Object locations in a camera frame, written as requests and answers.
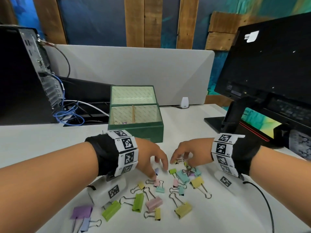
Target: green box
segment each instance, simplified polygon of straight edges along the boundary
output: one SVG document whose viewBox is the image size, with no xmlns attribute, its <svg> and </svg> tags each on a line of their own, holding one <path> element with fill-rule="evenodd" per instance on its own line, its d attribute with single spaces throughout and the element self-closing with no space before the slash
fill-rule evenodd
<svg viewBox="0 0 311 233">
<path fill-rule="evenodd" d="M 154 87 L 111 86 L 108 130 L 127 130 L 135 137 L 163 142 L 164 124 Z"/>
</svg>

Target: computer case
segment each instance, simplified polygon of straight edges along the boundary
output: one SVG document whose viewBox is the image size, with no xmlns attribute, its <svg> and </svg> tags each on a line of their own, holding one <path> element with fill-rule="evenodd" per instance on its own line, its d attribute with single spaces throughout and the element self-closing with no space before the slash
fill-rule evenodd
<svg viewBox="0 0 311 233">
<path fill-rule="evenodd" d="M 36 29 L 0 25 L 0 125 L 55 123 L 63 93 Z"/>
</svg>

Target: desk surface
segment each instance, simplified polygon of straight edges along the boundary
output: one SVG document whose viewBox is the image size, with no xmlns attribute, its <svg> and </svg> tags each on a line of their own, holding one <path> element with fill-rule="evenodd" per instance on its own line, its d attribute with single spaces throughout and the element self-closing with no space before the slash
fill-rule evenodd
<svg viewBox="0 0 311 233">
<path fill-rule="evenodd" d="M 159 146 L 170 159 L 174 150 L 181 141 L 202 137 L 214 137 L 216 132 L 204 121 L 205 117 L 218 117 L 226 113 L 216 105 L 194 105 L 189 109 L 161 107 L 164 122 L 164 142 Z M 0 167 L 11 165 L 29 158 L 33 158 L 57 149 L 68 147 L 80 142 L 88 136 L 107 131 L 107 125 L 90 125 L 82 127 L 63 127 L 60 124 L 20 125 L 0 127 Z M 286 149 L 284 153 L 294 155 Z M 152 160 L 154 168 L 160 167 Z M 169 165 L 169 169 L 184 168 L 183 164 Z M 102 226 L 90 228 L 88 232 L 270 232 L 271 222 L 269 211 L 260 193 L 245 187 L 241 196 L 235 196 L 224 188 L 214 177 L 217 170 L 214 164 L 200 166 L 204 186 L 212 193 L 209 200 L 190 185 L 185 190 L 181 200 L 188 201 L 192 211 L 179 220 L 174 213 L 176 208 L 168 198 L 168 190 L 172 185 L 173 177 L 160 169 L 159 179 L 164 180 L 165 194 L 159 194 L 163 199 L 161 206 L 161 221 L 153 218 L 145 219 L 143 207 L 141 213 L 131 211 L 128 205 L 122 208 L 106 222 L 102 216 L 102 209 L 95 208 L 92 220 L 102 219 Z M 138 181 L 147 178 L 138 170 L 126 175 L 127 188 L 122 195 L 132 197 L 129 189 L 137 185 Z M 272 209 L 276 232 L 305 232 L 310 230 L 304 223 L 289 212 L 282 204 L 268 193 L 264 192 Z M 78 194 L 62 210 L 60 210 L 38 232 L 70 232 L 72 220 L 69 216 L 75 206 L 91 203 L 86 189 Z"/>
</svg>

